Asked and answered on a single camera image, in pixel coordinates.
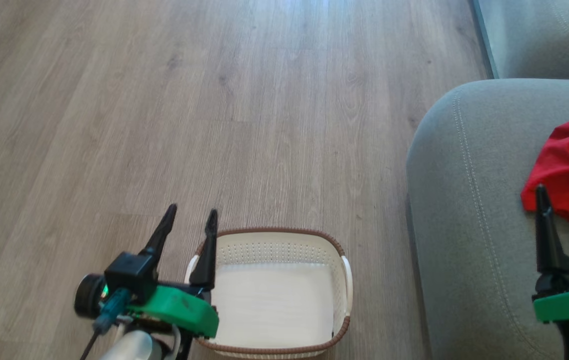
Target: floor plank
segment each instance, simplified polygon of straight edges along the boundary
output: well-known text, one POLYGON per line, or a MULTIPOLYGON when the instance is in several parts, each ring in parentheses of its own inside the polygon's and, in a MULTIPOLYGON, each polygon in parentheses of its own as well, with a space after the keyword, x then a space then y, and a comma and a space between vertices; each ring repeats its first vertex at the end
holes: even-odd
POLYGON ((0 0, 0 360, 77 359, 77 283, 172 202, 162 278, 182 280, 211 208, 221 228, 325 231, 355 296, 318 359, 428 358, 406 152, 485 76, 467 0, 0 0))

